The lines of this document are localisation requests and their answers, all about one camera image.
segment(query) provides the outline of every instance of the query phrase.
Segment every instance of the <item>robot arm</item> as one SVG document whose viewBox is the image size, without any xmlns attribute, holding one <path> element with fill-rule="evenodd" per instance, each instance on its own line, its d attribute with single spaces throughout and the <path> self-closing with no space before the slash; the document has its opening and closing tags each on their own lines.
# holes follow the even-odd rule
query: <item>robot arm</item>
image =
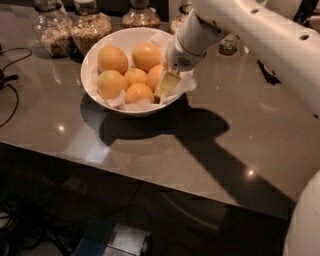
<svg viewBox="0 0 320 256">
<path fill-rule="evenodd" d="M 255 0 L 193 0 L 192 5 L 193 11 L 168 46 L 169 66 L 191 70 L 210 45 L 227 33 L 235 34 L 320 117 L 320 35 L 316 31 Z"/>
</svg>

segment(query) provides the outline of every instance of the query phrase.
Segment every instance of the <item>cable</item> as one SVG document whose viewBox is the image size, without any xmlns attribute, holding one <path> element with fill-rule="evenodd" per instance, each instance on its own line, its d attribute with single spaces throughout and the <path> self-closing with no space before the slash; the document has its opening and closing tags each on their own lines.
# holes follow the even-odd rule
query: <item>cable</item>
<svg viewBox="0 0 320 256">
<path fill-rule="evenodd" d="M 25 198 L 12 196 L 0 200 L 0 212 L 7 214 L 1 218 L 7 219 L 7 223 L 0 228 L 0 233 L 7 233 L 14 239 L 11 242 L 21 249 L 32 250 L 49 241 L 63 256 L 70 256 L 75 251 L 74 245 L 80 241 L 79 230 L 72 231 L 70 224 L 56 226 L 59 221 L 57 208 L 54 213 L 49 213 L 45 206 L 37 207 Z M 63 242 L 63 239 L 69 239 L 69 242 Z"/>
<path fill-rule="evenodd" d="M 9 50 L 6 50 L 6 51 L 1 51 L 1 52 L 0 52 L 0 55 L 3 54 L 3 53 L 7 53 L 7 52 L 11 52 L 11 51 L 16 51 L 16 50 L 28 50 L 29 53 L 28 53 L 27 55 L 19 58 L 19 59 L 16 59 L 16 60 L 10 62 L 10 63 L 7 64 L 6 66 L 4 66 L 4 67 L 2 68 L 2 71 L 3 71 L 3 72 L 6 70 L 6 68 L 8 68 L 9 66 L 11 66 L 12 64 L 14 64 L 14 63 L 16 63 L 16 62 L 18 62 L 18 61 L 20 61 L 20 60 L 26 59 L 26 58 L 28 58 L 29 56 L 32 55 L 32 51 L 31 51 L 29 48 L 24 48 L 24 47 L 17 47 L 17 48 L 12 48 L 12 49 L 9 49 Z"/>
<path fill-rule="evenodd" d="M 141 228 L 144 228 L 144 229 L 150 228 L 152 218 L 151 218 L 151 215 L 148 212 L 148 210 L 141 205 L 133 204 L 133 201 L 134 201 L 135 197 L 137 196 L 139 190 L 141 189 L 142 185 L 143 185 L 143 183 L 140 183 L 137 186 L 137 188 L 133 191 L 132 195 L 130 196 L 130 198 L 127 201 L 125 206 L 119 207 L 119 208 L 115 209 L 114 211 L 112 211 L 111 213 L 103 214 L 101 217 L 102 218 L 110 218 L 112 216 L 115 216 L 119 213 L 124 212 L 126 224 L 129 226 L 135 226 L 135 224 L 132 223 L 132 221 L 130 220 L 130 217 L 132 218 L 132 215 L 134 214 L 133 213 L 134 210 L 142 210 L 146 216 L 146 224 Z"/>
<path fill-rule="evenodd" d="M 18 108 L 18 106 L 19 106 L 19 101 L 20 101 L 20 100 L 19 100 L 19 94 L 18 94 L 16 88 L 14 88 L 11 84 L 7 84 L 7 85 L 4 86 L 2 89 L 6 88 L 6 87 L 9 87 L 9 88 L 14 92 L 14 94 L 16 95 L 16 104 L 15 104 L 14 109 L 13 109 L 13 111 L 11 112 L 10 116 L 7 118 L 7 120 L 4 121 L 2 124 L 0 124 L 0 128 L 1 128 L 2 126 L 6 125 L 6 124 L 11 120 L 11 118 L 14 116 L 14 114 L 15 114 L 16 111 L 17 111 L 17 108 Z"/>
<path fill-rule="evenodd" d="M 14 94 L 16 96 L 16 104 L 14 106 L 14 109 L 13 109 L 12 113 L 10 114 L 10 116 L 7 118 L 7 120 L 4 123 L 0 124 L 0 128 L 3 127 L 4 125 L 6 125 L 11 120 L 11 118 L 14 116 L 14 114 L 16 113 L 17 108 L 19 106 L 19 94 L 18 94 L 17 90 L 11 84 L 6 84 L 6 82 L 8 80 L 16 80 L 16 79 L 18 79 L 18 76 L 17 75 L 13 75 L 13 76 L 5 77 L 4 76 L 4 71 L 9 66 L 11 66 L 12 64 L 14 64 L 14 63 L 16 63 L 16 62 L 18 62 L 20 60 L 26 59 L 26 58 L 28 58 L 29 56 L 32 55 L 32 51 L 29 48 L 24 48 L 24 47 L 12 48 L 12 49 L 9 49 L 9 50 L 6 50 L 6 51 L 2 51 L 1 49 L 2 48 L 1 48 L 1 45 L 0 45 L 0 55 L 2 55 L 4 53 L 7 53 L 7 52 L 16 51 L 16 50 L 27 50 L 28 53 L 25 56 L 10 62 L 9 64 L 5 65 L 2 69 L 0 69 L 0 71 L 1 71 L 0 72 L 0 75 L 1 75 L 0 76 L 0 82 L 1 82 L 0 83 L 0 90 L 4 89 L 6 87 L 9 87 L 14 92 Z"/>
</svg>

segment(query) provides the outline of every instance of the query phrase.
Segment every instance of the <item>dark floor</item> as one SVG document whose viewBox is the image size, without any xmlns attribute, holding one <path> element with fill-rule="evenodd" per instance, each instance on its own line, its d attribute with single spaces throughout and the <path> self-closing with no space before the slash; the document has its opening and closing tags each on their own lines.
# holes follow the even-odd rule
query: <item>dark floor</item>
<svg viewBox="0 0 320 256">
<path fill-rule="evenodd" d="M 50 212 L 52 220 L 45 224 L 46 235 L 53 242 L 46 239 L 32 250 L 21 249 L 18 237 L 29 237 L 23 236 L 21 230 L 14 233 L 0 229 L 0 238 L 11 243 L 10 255 L 63 255 L 54 244 L 51 228 L 64 228 L 64 233 L 72 231 L 72 235 L 64 234 L 61 240 L 62 244 L 73 241 L 75 244 L 70 248 L 76 248 L 79 240 L 73 239 L 74 234 L 78 232 L 82 237 L 90 221 L 99 217 L 150 231 L 152 256 L 276 256 L 281 255 L 288 224 L 285 220 L 196 197 L 191 202 L 197 205 L 193 208 L 199 210 L 199 215 L 186 218 L 162 197 L 163 193 L 176 192 L 1 144 L 0 178 L 2 206 L 4 202 L 19 205 L 22 214 L 17 219 L 27 230 L 43 227 L 42 220 L 48 220 L 44 212 Z M 213 209 L 210 217 L 200 215 L 208 209 Z M 224 213 L 220 222 L 219 216 Z M 39 237 L 37 233 L 24 240 L 24 244 L 30 246 Z"/>
</svg>

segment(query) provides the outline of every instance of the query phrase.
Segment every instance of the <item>table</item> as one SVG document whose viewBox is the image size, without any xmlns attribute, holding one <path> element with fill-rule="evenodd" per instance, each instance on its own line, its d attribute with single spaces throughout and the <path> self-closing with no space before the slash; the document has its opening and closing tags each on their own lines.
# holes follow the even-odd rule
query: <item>table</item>
<svg viewBox="0 0 320 256">
<path fill-rule="evenodd" d="M 127 117 L 85 93 L 81 58 L 53 59 L 41 48 L 34 15 L 0 5 L 3 50 L 33 51 L 6 69 L 19 75 L 20 103 L 1 143 L 288 218 L 320 169 L 320 122 L 285 85 L 268 84 L 252 54 L 226 57 L 212 46 L 194 70 L 196 90 L 157 114 Z M 23 54 L 1 55 L 0 67 Z M 14 104 L 12 91 L 0 91 L 0 120 Z"/>
</svg>

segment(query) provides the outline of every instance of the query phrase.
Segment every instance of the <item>bowl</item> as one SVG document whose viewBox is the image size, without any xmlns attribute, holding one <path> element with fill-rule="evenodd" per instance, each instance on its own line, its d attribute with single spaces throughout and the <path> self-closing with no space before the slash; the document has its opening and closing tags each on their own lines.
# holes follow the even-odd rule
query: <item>bowl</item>
<svg viewBox="0 0 320 256">
<path fill-rule="evenodd" d="M 109 110 L 130 116 L 147 116 L 166 108 L 171 103 L 176 101 L 182 95 L 182 93 L 173 95 L 173 97 L 170 97 L 170 100 L 165 104 L 152 104 L 151 108 L 144 110 L 124 110 L 110 106 L 107 101 L 102 99 L 97 92 L 96 81 L 98 75 L 100 74 L 100 71 L 98 70 L 97 58 L 99 50 L 103 46 L 113 44 L 122 49 L 122 51 L 127 55 L 129 60 L 129 68 L 134 67 L 131 52 L 136 45 L 145 41 L 154 43 L 162 52 L 163 57 L 165 57 L 167 44 L 171 38 L 171 34 L 154 28 L 127 28 L 104 37 L 89 50 L 81 66 L 81 81 L 86 93 L 101 106 Z"/>
</svg>

